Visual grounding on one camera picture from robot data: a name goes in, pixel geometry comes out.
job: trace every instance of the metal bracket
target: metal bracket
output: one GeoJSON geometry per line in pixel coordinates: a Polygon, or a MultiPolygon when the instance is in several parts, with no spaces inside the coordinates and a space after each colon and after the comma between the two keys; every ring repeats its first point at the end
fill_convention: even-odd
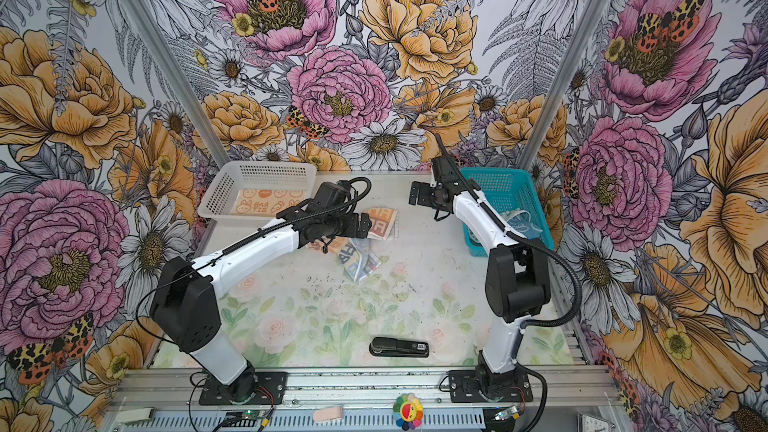
{"type": "MultiPolygon", "coordinates": [[[[274,399],[274,404],[283,403],[283,393],[286,388],[287,372],[254,372],[254,381],[257,386],[267,389],[274,399]]],[[[200,405],[232,405],[226,386],[209,376],[203,386],[203,392],[200,393],[200,405]]],[[[270,398],[263,392],[256,390],[253,397],[246,400],[242,405],[270,405],[270,398]]]]}
{"type": "Polygon", "coordinates": [[[474,370],[450,370],[448,372],[448,384],[451,388],[451,402],[454,404],[523,402],[520,391],[523,392],[522,397],[526,402],[533,401],[533,392],[531,391],[531,383],[528,382],[528,375],[521,370],[514,375],[513,385],[492,389],[490,396],[480,391],[480,380],[474,370]]]}

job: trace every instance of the floral table mat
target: floral table mat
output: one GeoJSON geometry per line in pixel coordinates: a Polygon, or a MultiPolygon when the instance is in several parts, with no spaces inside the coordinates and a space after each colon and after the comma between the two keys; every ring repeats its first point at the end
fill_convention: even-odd
{"type": "MultiPolygon", "coordinates": [[[[382,264],[362,281],[349,279],[332,254],[303,248],[270,262],[222,298],[222,326],[254,366],[475,363],[494,317],[484,291],[487,259],[469,254],[459,220],[437,224],[432,210],[408,205],[414,178],[418,179],[413,174],[370,176],[373,188],[359,209],[397,208],[398,236],[372,242],[382,264]],[[427,341],[429,357],[375,358],[368,344],[377,335],[427,341]]],[[[250,232],[216,226],[206,252],[250,232]]],[[[542,316],[557,316],[552,303],[544,306],[542,316]]],[[[524,364],[572,364],[560,328],[530,328],[519,358],[524,364]]],[[[175,345],[163,343],[152,367],[199,365],[175,345]]]]}

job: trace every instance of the purple flower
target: purple flower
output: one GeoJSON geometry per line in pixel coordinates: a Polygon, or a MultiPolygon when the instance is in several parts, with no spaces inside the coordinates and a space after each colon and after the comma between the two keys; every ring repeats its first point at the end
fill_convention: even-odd
{"type": "Polygon", "coordinates": [[[574,222],[586,222],[610,236],[617,250],[643,245],[667,213],[672,178],[664,168],[664,144],[639,117],[597,121],[579,150],[579,198],[574,222]]]}
{"type": "Polygon", "coordinates": [[[613,24],[604,51],[605,62],[592,83],[594,93],[628,114],[642,114],[652,122],[671,116],[706,84],[717,64],[707,60],[720,14],[710,17],[712,0],[705,0],[700,23],[680,42],[661,38],[650,51],[640,50],[638,18],[664,16],[684,0],[629,0],[613,24]]]}
{"type": "Polygon", "coordinates": [[[502,114],[498,112],[489,112],[483,114],[472,124],[472,133],[485,133],[485,130],[488,128],[488,126],[497,120],[502,120],[502,114]]]}
{"type": "Polygon", "coordinates": [[[80,182],[49,180],[0,198],[0,345],[51,341],[92,313],[110,321],[123,299],[118,206],[80,182]]]}
{"type": "Polygon", "coordinates": [[[744,24],[744,38],[732,39],[734,44],[725,48],[729,52],[723,60],[747,59],[754,60],[768,46],[768,36],[760,33],[754,24],[744,24]]]}
{"type": "Polygon", "coordinates": [[[642,430],[654,432],[671,432],[677,430],[677,418],[670,412],[670,408],[663,404],[662,398],[652,388],[637,381],[635,385],[640,394],[640,416],[638,421],[642,424],[642,430]]]}
{"type": "Polygon", "coordinates": [[[248,0],[217,1],[219,17],[231,21],[234,35],[246,42],[245,59],[258,66],[308,53],[336,32],[336,0],[278,0],[273,12],[248,0]]]}
{"type": "Polygon", "coordinates": [[[477,158],[478,149],[481,149],[480,142],[475,137],[464,138],[459,136],[461,141],[451,150],[451,154],[458,158],[458,163],[462,167],[475,167],[479,164],[477,158]]]}
{"type": "Polygon", "coordinates": [[[389,113],[384,72],[375,62],[337,46],[313,51],[286,78],[293,105],[308,120],[328,127],[326,139],[333,142],[348,143],[351,132],[383,122],[389,113]]]}

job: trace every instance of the metal rail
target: metal rail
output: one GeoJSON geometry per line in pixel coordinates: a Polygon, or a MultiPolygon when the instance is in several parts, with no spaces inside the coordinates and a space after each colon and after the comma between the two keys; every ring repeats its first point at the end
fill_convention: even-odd
{"type": "MultiPolygon", "coordinates": [[[[488,403],[452,404],[450,394],[438,384],[448,370],[473,368],[291,368],[287,371],[283,404],[279,409],[314,409],[344,404],[345,409],[388,408],[398,394],[413,392],[425,408],[483,408],[488,403]]],[[[547,365],[535,368],[549,386],[548,407],[605,406],[620,403],[608,369],[598,365],[547,365]]],[[[200,406],[200,388],[193,393],[190,374],[201,369],[131,370],[118,386],[110,411],[154,407],[185,410],[192,397],[192,410],[242,410],[243,406],[200,406]]],[[[532,378],[538,405],[541,384],[532,378]]],[[[504,406],[495,403],[493,406],[504,406]]]]}

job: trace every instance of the wire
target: wire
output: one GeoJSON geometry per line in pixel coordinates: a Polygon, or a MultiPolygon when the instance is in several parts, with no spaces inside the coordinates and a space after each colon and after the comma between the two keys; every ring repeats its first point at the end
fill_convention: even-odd
{"type": "Polygon", "coordinates": [[[323,209],[323,210],[318,211],[318,212],[313,212],[313,213],[308,214],[306,216],[296,217],[296,218],[291,219],[289,221],[281,222],[280,224],[275,224],[274,226],[271,226],[271,227],[260,228],[254,234],[251,234],[251,235],[245,237],[244,239],[236,242],[235,244],[230,245],[229,247],[225,248],[224,250],[221,251],[221,255],[219,255],[219,256],[217,256],[215,258],[212,258],[211,260],[208,261],[207,264],[202,265],[199,268],[196,268],[195,271],[199,271],[202,268],[206,268],[208,265],[215,264],[216,261],[219,260],[220,258],[222,258],[223,256],[234,252],[235,250],[237,250],[240,247],[243,247],[244,245],[250,244],[251,242],[253,242],[254,240],[256,240],[258,238],[262,238],[262,237],[264,237],[267,234],[271,234],[272,232],[274,232],[275,230],[277,230],[279,228],[283,228],[283,227],[287,227],[287,226],[292,226],[293,224],[295,224],[297,222],[301,222],[302,220],[307,220],[308,218],[314,218],[314,217],[319,217],[319,216],[326,216],[326,215],[331,214],[333,212],[347,210],[349,207],[354,206],[355,204],[357,204],[358,202],[363,200],[364,197],[368,195],[368,192],[371,191],[371,181],[367,177],[355,177],[355,178],[353,178],[351,180],[343,181],[343,182],[346,185],[348,185],[348,186],[351,186],[352,184],[355,184],[355,183],[358,183],[358,182],[364,182],[366,184],[366,189],[363,190],[362,192],[360,192],[359,195],[356,194],[356,196],[354,198],[352,198],[351,200],[348,200],[348,201],[346,201],[346,202],[344,202],[342,204],[339,204],[338,206],[328,207],[326,209],[323,209]]]}
{"type": "Polygon", "coordinates": [[[144,295],[144,296],[141,298],[141,300],[139,301],[138,305],[136,306],[136,310],[134,311],[134,319],[135,319],[136,323],[137,323],[137,324],[139,324],[139,327],[141,327],[141,330],[143,330],[144,332],[147,332],[147,333],[148,333],[149,335],[151,335],[152,337],[154,337],[154,338],[156,338],[156,339],[159,339],[159,340],[161,340],[161,341],[163,341],[163,342],[168,342],[168,344],[176,344],[176,342],[173,342],[173,341],[169,341],[169,340],[168,340],[168,339],[166,339],[165,337],[161,337],[161,336],[159,336],[159,335],[153,334],[152,332],[150,332],[149,330],[147,330],[147,328],[146,328],[146,327],[145,327],[145,326],[144,326],[144,325],[141,323],[141,321],[139,320],[139,311],[141,310],[141,305],[144,303],[144,301],[146,301],[146,300],[149,298],[149,296],[150,296],[150,295],[152,295],[153,293],[155,293],[155,292],[159,291],[159,290],[160,290],[160,289],[162,289],[163,287],[167,287],[168,285],[174,284],[174,283],[176,283],[176,282],[180,281],[181,279],[184,279],[184,278],[188,278],[188,277],[190,277],[190,274],[184,274],[184,275],[182,275],[182,276],[180,276],[180,277],[177,277],[177,278],[175,278],[174,280],[172,280],[172,281],[168,282],[167,284],[162,284],[162,285],[159,285],[159,286],[157,286],[157,287],[153,288],[152,290],[150,290],[149,292],[147,292],[147,293],[146,293],[146,294],[145,294],[145,295],[144,295]]]}
{"type": "Polygon", "coordinates": [[[192,418],[192,397],[194,396],[195,391],[197,388],[205,382],[205,379],[201,379],[199,382],[195,383],[192,381],[192,377],[194,377],[195,374],[204,374],[204,372],[197,371],[193,372],[192,375],[190,375],[190,384],[192,384],[192,393],[190,394],[190,399],[187,401],[187,415],[190,417],[190,424],[192,425],[192,428],[194,429],[194,432],[200,432],[197,429],[197,426],[194,424],[194,419],[192,418]]]}
{"type": "MultiPolygon", "coordinates": [[[[435,138],[437,139],[437,144],[440,147],[440,152],[447,157],[450,158],[451,156],[448,154],[448,150],[446,149],[446,146],[442,143],[442,138],[440,137],[440,134],[435,134],[435,138]]],[[[502,222],[502,220],[496,216],[492,209],[486,204],[485,202],[480,202],[480,197],[475,193],[475,190],[469,185],[469,182],[467,182],[467,179],[464,177],[464,175],[461,173],[461,171],[458,170],[458,166],[456,165],[456,161],[454,160],[448,160],[448,164],[450,164],[451,169],[453,172],[458,176],[458,179],[461,181],[462,185],[469,191],[469,195],[472,196],[472,198],[475,199],[476,202],[479,203],[480,207],[485,211],[488,216],[494,221],[496,226],[499,226],[501,230],[504,230],[506,228],[506,224],[502,222]]],[[[537,250],[543,254],[546,254],[548,257],[552,258],[557,264],[560,264],[563,269],[565,269],[565,273],[568,274],[568,276],[571,278],[571,282],[574,286],[574,294],[571,300],[571,308],[565,312],[561,317],[553,319],[551,321],[541,321],[541,320],[527,320],[520,324],[520,329],[524,329],[529,325],[533,325],[536,327],[559,327],[562,324],[565,324],[567,322],[570,322],[571,319],[576,317],[576,314],[579,312],[579,306],[581,305],[581,282],[578,280],[578,276],[576,275],[576,272],[572,269],[571,265],[568,264],[567,261],[565,261],[560,254],[557,254],[555,252],[552,252],[546,247],[542,247],[532,240],[523,237],[521,235],[517,235],[513,232],[507,232],[507,236],[510,238],[513,238],[517,242],[520,242],[523,245],[527,245],[533,250],[537,250]]]]}
{"type": "Polygon", "coordinates": [[[523,410],[520,410],[520,413],[522,414],[523,412],[525,412],[525,396],[523,395],[523,389],[521,389],[520,387],[513,387],[513,389],[517,389],[518,392],[520,392],[520,400],[523,401],[523,410]]]}
{"type": "MultiPolygon", "coordinates": [[[[436,133],[435,138],[437,139],[438,147],[440,148],[440,152],[443,154],[444,157],[448,158],[448,164],[451,167],[451,170],[453,170],[453,173],[458,176],[458,179],[461,181],[462,185],[469,191],[469,195],[475,199],[475,201],[480,205],[480,207],[485,211],[486,214],[494,221],[496,226],[500,227],[501,230],[506,229],[506,224],[502,222],[502,220],[496,216],[496,214],[493,213],[493,210],[488,206],[485,202],[480,202],[480,197],[475,193],[475,190],[470,187],[469,182],[467,182],[467,179],[464,177],[464,175],[461,173],[461,171],[458,169],[458,166],[456,165],[455,160],[450,159],[450,155],[448,154],[448,150],[446,149],[446,146],[442,143],[442,138],[440,137],[440,134],[436,133]]],[[[506,235],[517,242],[520,242],[523,245],[529,246],[533,250],[538,250],[539,252],[542,252],[543,254],[546,254],[548,257],[552,258],[556,263],[560,264],[562,268],[565,270],[565,273],[568,274],[568,276],[571,278],[571,282],[574,286],[574,294],[571,299],[571,308],[565,312],[561,317],[556,318],[551,321],[540,321],[540,320],[528,320],[524,321],[520,324],[520,329],[524,329],[529,325],[533,325],[536,327],[559,327],[562,324],[565,324],[567,322],[570,322],[571,319],[576,317],[576,314],[579,312],[579,306],[581,305],[581,282],[578,280],[578,276],[576,275],[576,272],[571,268],[571,265],[568,264],[562,257],[549,250],[546,247],[541,247],[540,245],[534,243],[533,241],[529,240],[526,237],[523,237],[521,235],[514,234],[513,232],[506,232],[506,235]]],[[[536,377],[539,379],[539,381],[542,382],[542,398],[539,402],[538,409],[536,410],[536,415],[533,417],[533,420],[531,421],[528,426],[526,426],[523,430],[520,432],[531,432],[534,427],[536,427],[536,424],[538,424],[539,419],[542,418],[542,414],[544,413],[544,407],[547,405],[547,381],[544,379],[544,376],[541,375],[536,370],[530,369],[525,367],[524,365],[518,363],[517,367],[522,369],[524,372],[536,377]]]]}
{"type": "Polygon", "coordinates": [[[547,405],[547,381],[544,379],[544,376],[541,375],[536,370],[529,369],[522,364],[518,364],[518,367],[522,369],[523,372],[525,372],[526,374],[536,377],[536,379],[538,379],[542,383],[542,398],[538,403],[538,409],[536,410],[536,415],[533,416],[533,420],[531,420],[530,424],[528,424],[523,430],[520,430],[520,432],[531,432],[531,430],[533,430],[533,428],[536,427],[536,424],[538,424],[539,419],[542,418],[542,414],[544,413],[544,407],[546,407],[547,405]]]}
{"type": "Polygon", "coordinates": [[[442,380],[440,380],[440,383],[437,385],[437,389],[439,389],[441,392],[450,392],[451,391],[451,389],[445,390],[445,389],[442,388],[442,384],[443,384],[443,382],[446,381],[447,378],[448,378],[448,376],[445,376],[444,378],[442,378],[442,380]]]}
{"type": "MultiPolygon", "coordinates": [[[[222,251],[222,254],[220,256],[211,259],[210,261],[208,261],[207,264],[205,264],[205,265],[203,265],[203,266],[201,266],[199,268],[196,268],[195,271],[199,271],[202,268],[207,267],[208,265],[216,263],[216,260],[218,260],[219,258],[222,258],[226,254],[229,254],[229,253],[233,252],[234,250],[236,250],[236,249],[238,249],[238,248],[240,248],[240,247],[242,247],[242,246],[244,246],[246,244],[249,244],[249,243],[253,242],[257,238],[261,238],[264,235],[267,235],[267,234],[269,234],[271,232],[274,232],[278,228],[282,228],[282,227],[285,227],[285,226],[290,226],[290,225],[295,224],[296,222],[299,222],[299,221],[302,221],[302,220],[306,220],[308,218],[314,218],[314,217],[330,214],[332,212],[337,212],[339,210],[345,210],[345,209],[347,209],[349,207],[352,207],[352,210],[354,210],[355,209],[355,205],[359,201],[361,201],[365,196],[367,196],[368,192],[370,192],[370,190],[371,190],[371,181],[368,178],[366,178],[366,177],[355,177],[355,178],[353,178],[353,179],[351,179],[349,181],[345,181],[345,182],[346,182],[346,184],[348,186],[351,186],[354,183],[364,182],[366,184],[366,189],[363,192],[358,193],[357,189],[353,187],[352,190],[354,191],[354,197],[351,200],[344,202],[343,204],[340,204],[338,206],[333,206],[333,207],[327,208],[325,210],[321,210],[319,212],[314,212],[312,214],[309,214],[308,216],[302,216],[302,217],[299,217],[299,218],[294,218],[293,220],[282,222],[282,223],[277,224],[277,225],[272,226],[272,227],[268,227],[268,228],[265,228],[265,229],[260,229],[255,234],[249,235],[248,237],[245,237],[243,240],[240,240],[239,242],[237,242],[237,243],[235,243],[233,245],[230,245],[229,247],[227,247],[226,249],[224,249],[222,251]]],[[[134,318],[136,319],[136,322],[139,324],[139,327],[141,327],[141,329],[144,332],[147,332],[149,335],[151,335],[152,337],[154,337],[154,338],[156,338],[156,339],[158,339],[160,341],[168,342],[168,344],[176,345],[175,342],[169,341],[165,337],[161,337],[159,335],[153,334],[151,331],[147,330],[147,328],[139,321],[139,311],[141,310],[141,305],[149,298],[150,295],[152,295],[153,293],[155,293],[158,290],[162,289],[163,287],[167,287],[168,285],[171,285],[171,284],[173,284],[175,282],[180,281],[183,278],[188,278],[188,277],[189,277],[189,275],[185,274],[185,275],[182,275],[181,277],[178,277],[178,278],[168,282],[167,284],[159,285],[159,286],[153,288],[152,290],[150,290],[148,293],[146,293],[141,298],[141,300],[139,301],[139,303],[138,303],[138,305],[136,307],[136,310],[134,311],[134,318]]]]}

